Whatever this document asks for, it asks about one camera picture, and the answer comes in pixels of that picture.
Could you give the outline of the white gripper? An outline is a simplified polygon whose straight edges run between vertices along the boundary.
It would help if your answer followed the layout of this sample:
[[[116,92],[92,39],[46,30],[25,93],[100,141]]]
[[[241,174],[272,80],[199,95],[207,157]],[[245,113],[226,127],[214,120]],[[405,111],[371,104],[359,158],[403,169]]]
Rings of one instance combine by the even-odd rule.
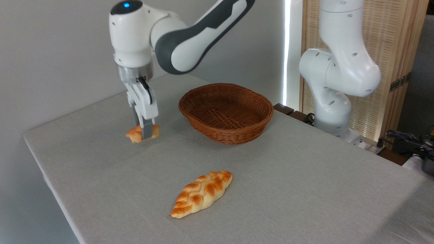
[[[127,97],[132,107],[135,124],[141,127],[143,140],[149,139],[153,136],[153,125],[159,115],[155,92],[146,79],[124,82],[124,85],[127,87]]]

